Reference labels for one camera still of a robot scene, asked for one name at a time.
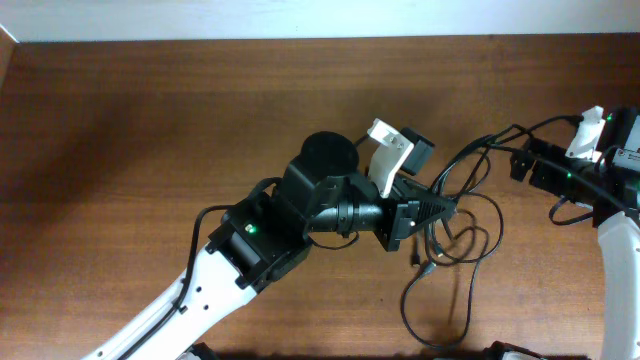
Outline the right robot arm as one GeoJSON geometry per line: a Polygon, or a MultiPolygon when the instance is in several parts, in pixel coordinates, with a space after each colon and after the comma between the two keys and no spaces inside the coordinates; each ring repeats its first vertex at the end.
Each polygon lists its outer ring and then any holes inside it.
{"type": "Polygon", "coordinates": [[[510,177],[559,198],[549,217],[566,203],[588,213],[569,226],[590,220],[605,273],[602,359],[639,357],[639,109],[605,113],[595,106],[569,119],[574,138],[563,148],[527,131],[527,141],[511,155],[510,177]]]}

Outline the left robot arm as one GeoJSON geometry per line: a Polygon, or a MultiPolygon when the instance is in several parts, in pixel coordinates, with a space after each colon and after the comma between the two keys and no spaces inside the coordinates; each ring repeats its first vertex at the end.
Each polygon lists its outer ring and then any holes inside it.
{"type": "Polygon", "coordinates": [[[304,261],[313,233],[354,243],[371,232],[393,252],[452,216],[452,200],[405,176],[382,194],[358,163],[356,146],[344,136],[309,136],[283,176],[262,180],[245,199],[220,208],[220,226],[204,248],[190,248],[183,273],[89,358],[185,358],[211,327],[304,261]]]}

